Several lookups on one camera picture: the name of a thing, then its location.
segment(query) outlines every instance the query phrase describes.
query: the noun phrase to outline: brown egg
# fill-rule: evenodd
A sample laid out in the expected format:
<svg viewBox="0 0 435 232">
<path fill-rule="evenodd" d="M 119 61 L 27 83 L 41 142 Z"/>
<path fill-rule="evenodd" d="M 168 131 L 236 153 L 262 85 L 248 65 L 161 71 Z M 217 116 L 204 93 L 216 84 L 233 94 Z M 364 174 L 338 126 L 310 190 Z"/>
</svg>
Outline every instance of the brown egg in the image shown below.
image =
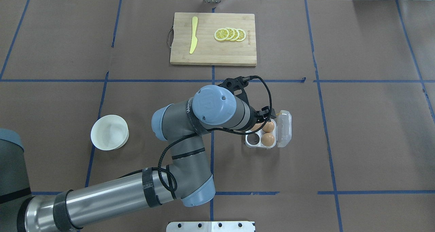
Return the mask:
<svg viewBox="0 0 435 232">
<path fill-rule="evenodd" d="M 265 133 L 261 136 L 261 143 L 265 146 L 272 146 L 275 142 L 275 137 L 271 133 Z"/>
<path fill-rule="evenodd" d="M 272 131 L 275 129 L 275 124 L 273 124 L 272 121 L 267 122 L 266 125 L 262 128 L 263 131 L 266 133 L 272 133 Z"/>
<path fill-rule="evenodd" d="M 257 130 L 258 128 L 261 127 L 261 124 L 262 124 L 262 123 L 257 123 L 257 124 L 255 124 L 255 125 L 253 126 L 253 128 L 251 128 L 250 130 L 251 130 L 251 131 L 255 131 L 255 130 Z"/>
</svg>

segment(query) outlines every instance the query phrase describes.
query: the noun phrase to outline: cutting board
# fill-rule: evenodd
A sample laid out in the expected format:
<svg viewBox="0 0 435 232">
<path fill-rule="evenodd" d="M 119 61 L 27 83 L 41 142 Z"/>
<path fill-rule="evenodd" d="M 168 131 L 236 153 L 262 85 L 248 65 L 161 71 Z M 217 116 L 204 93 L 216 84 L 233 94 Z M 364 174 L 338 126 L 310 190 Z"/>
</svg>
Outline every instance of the cutting board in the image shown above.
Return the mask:
<svg viewBox="0 0 435 232">
<path fill-rule="evenodd" d="M 189 54 L 192 17 L 198 17 L 197 46 Z M 220 28 L 240 28 L 247 35 L 242 42 L 217 41 L 214 32 Z M 256 66 L 255 15 L 228 13 L 175 13 L 174 40 L 171 45 L 173 65 Z"/>
</svg>

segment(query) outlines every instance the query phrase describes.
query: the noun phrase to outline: clear plastic lid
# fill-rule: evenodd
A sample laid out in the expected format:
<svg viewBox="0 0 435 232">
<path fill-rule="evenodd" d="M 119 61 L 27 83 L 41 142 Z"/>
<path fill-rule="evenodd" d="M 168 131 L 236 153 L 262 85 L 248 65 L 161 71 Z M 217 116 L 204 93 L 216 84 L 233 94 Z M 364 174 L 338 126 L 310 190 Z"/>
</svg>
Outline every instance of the clear plastic lid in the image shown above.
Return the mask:
<svg viewBox="0 0 435 232">
<path fill-rule="evenodd" d="M 277 146 L 285 147 L 292 139 L 292 114 L 289 111 L 281 110 L 277 114 Z"/>
</svg>

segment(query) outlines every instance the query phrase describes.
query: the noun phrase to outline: yellow knife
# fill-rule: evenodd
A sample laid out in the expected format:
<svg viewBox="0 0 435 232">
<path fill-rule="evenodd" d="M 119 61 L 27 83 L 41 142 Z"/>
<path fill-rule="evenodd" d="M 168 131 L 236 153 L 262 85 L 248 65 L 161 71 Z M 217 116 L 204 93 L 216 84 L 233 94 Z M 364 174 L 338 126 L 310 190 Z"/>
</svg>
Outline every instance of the yellow knife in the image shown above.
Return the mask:
<svg viewBox="0 0 435 232">
<path fill-rule="evenodd" d="M 194 16 L 192 17 L 192 41 L 191 41 L 191 50 L 190 54 L 193 54 L 193 51 L 195 51 L 196 44 L 198 43 L 198 39 L 196 38 L 196 27 L 198 25 L 198 17 Z"/>
</svg>

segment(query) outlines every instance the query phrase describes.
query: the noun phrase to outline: robotic arm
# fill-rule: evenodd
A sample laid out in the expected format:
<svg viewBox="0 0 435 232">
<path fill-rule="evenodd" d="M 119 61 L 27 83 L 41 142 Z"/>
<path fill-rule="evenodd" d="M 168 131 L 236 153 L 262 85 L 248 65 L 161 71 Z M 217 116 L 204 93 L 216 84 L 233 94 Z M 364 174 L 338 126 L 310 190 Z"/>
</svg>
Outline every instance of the robotic arm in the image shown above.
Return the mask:
<svg viewBox="0 0 435 232">
<path fill-rule="evenodd" d="M 255 78 L 269 93 L 270 105 L 261 111 L 249 105 L 244 91 Z M 0 227 L 2 231 L 17 232 L 75 231 L 179 198 L 188 207 L 207 203 L 213 199 L 215 188 L 202 136 L 212 130 L 255 133 L 270 118 L 275 118 L 270 91 L 258 76 L 228 78 L 219 86 L 204 86 L 194 97 L 154 113 L 154 133 L 171 143 L 163 151 L 158 167 L 56 196 L 31 195 L 19 136 L 8 132 L 8 138 L 0 138 Z M 244 133 L 256 123 L 263 124 L 254 132 Z M 162 168 L 169 149 L 173 163 Z"/>
</svg>

